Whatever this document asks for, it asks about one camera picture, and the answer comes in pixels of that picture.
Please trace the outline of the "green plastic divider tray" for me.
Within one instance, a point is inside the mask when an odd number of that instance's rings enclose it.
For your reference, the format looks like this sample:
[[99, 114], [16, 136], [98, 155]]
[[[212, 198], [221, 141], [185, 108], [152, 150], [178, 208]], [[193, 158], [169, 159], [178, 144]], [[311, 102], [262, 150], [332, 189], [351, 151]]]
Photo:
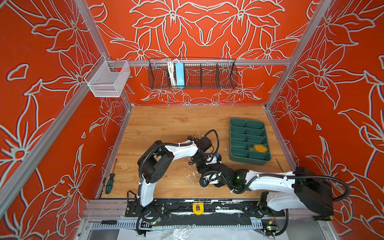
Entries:
[[[250, 151], [251, 144], [264, 145], [266, 153]], [[257, 120], [230, 120], [230, 160], [233, 162], [265, 165], [272, 159], [265, 124]]]

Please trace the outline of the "green striped sock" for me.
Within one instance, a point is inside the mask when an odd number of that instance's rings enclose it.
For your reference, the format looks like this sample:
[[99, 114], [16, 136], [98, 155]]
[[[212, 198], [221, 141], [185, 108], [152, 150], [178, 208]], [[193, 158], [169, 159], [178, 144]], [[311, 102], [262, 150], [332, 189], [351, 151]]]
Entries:
[[264, 145], [255, 145], [255, 144], [251, 144], [249, 146], [249, 150], [250, 151], [255, 151], [255, 152], [259, 152], [259, 153], [266, 153], [268, 151], [268, 148], [265, 147]]

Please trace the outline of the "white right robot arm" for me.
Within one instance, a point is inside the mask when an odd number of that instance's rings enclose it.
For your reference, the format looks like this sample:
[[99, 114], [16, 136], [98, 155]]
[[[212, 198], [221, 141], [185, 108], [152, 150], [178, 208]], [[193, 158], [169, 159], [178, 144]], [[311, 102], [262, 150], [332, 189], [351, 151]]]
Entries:
[[334, 203], [346, 199], [350, 186], [331, 176], [319, 176], [304, 167], [287, 173], [260, 173], [251, 170], [233, 170], [222, 163], [196, 164], [200, 185], [205, 188], [227, 186], [234, 194], [262, 191], [259, 208], [279, 212], [285, 209], [308, 209], [330, 217]]

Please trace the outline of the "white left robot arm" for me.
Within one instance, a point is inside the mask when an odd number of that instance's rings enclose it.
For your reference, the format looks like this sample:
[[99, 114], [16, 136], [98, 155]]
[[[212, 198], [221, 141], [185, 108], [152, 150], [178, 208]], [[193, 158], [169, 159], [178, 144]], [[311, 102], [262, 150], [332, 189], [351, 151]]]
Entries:
[[155, 141], [138, 160], [139, 205], [145, 208], [153, 202], [156, 184], [165, 175], [172, 162], [190, 158], [192, 164], [199, 170], [220, 163], [222, 160], [220, 154], [208, 152], [211, 147], [212, 142], [207, 137], [195, 139], [189, 136], [187, 141], [178, 144]]

